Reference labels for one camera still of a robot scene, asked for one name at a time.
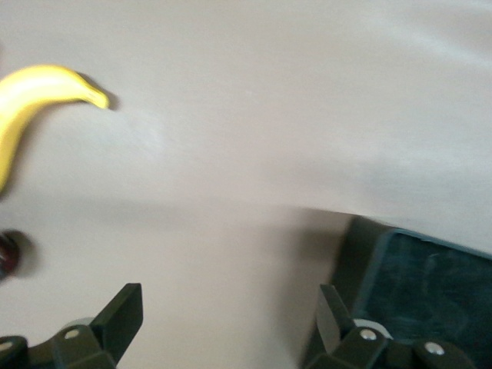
yellow banana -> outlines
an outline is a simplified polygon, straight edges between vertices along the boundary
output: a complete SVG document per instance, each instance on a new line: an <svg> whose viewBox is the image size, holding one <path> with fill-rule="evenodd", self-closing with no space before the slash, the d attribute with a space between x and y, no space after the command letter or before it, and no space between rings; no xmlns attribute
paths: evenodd
<svg viewBox="0 0 492 369"><path fill-rule="evenodd" d="M24 128L46 105L90 102L109 106L108 96L76 72L58 65L35 65L0 81L0 191L5 186Z"/></svg>

table surface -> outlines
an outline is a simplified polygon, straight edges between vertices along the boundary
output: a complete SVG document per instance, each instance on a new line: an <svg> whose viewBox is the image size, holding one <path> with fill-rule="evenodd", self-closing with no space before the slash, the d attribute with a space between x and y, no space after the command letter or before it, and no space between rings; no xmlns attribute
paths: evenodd
<svg viewBox="0 0 492 369"><path fill-rule="evenodd" d="M362 214L492 252L490 1L0 2L0 78L66 65L115 97L29 126L0 284L31 344L141 282L120 367L296 368Z"/></svg>

